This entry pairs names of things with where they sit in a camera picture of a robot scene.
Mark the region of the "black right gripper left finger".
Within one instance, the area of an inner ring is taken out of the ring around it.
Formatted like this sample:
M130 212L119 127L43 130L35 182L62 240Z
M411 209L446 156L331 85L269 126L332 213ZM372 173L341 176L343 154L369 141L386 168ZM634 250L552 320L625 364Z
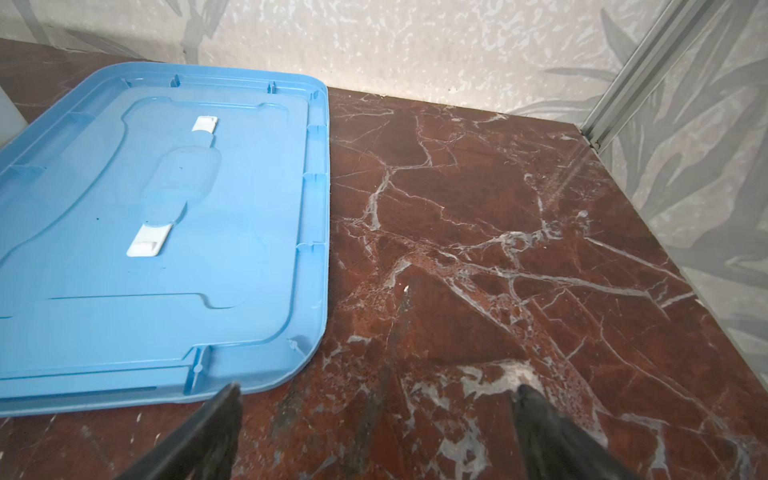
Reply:
M231 383L120 477L229 479L237 457L242 421L241 388Z

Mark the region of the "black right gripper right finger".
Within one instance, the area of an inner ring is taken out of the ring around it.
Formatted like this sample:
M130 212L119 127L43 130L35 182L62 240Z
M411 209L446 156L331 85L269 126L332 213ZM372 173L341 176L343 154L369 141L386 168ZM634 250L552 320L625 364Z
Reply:
M521 384L513 396L516 438L530 479L636 479L584 429L537 389Z

